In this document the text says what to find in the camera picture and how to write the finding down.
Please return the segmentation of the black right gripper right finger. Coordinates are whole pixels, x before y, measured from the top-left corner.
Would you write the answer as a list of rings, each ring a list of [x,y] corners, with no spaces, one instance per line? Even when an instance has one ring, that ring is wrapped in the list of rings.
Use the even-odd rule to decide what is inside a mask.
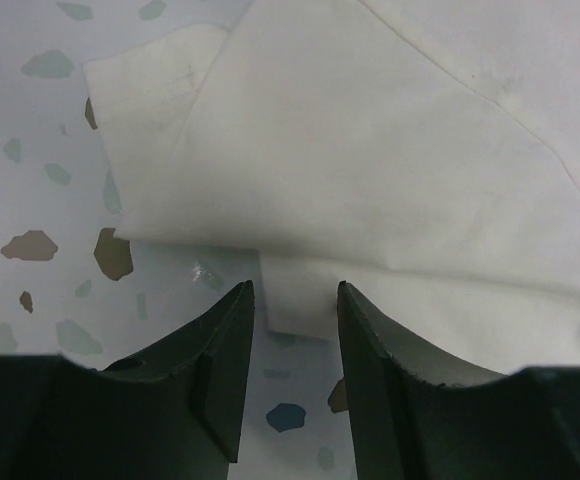
[[[449,354],[348,282],[337,320],[359,478],[519,478],[515,375]]]

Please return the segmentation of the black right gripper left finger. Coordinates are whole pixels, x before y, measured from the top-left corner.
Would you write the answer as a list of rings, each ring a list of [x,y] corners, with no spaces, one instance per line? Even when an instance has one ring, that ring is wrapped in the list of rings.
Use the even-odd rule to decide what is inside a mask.
[[[254,286],[90,373],[92,479],[224,479],[238,459],[254,330]]]

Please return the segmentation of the white printed t shirt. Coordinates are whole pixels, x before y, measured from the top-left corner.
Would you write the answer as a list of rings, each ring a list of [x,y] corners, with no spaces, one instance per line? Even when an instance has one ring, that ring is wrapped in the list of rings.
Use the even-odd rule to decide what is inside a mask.
[[[256,1],[85,65],[128,240],[259,252],[499,372],[580,364],[580,1]]]

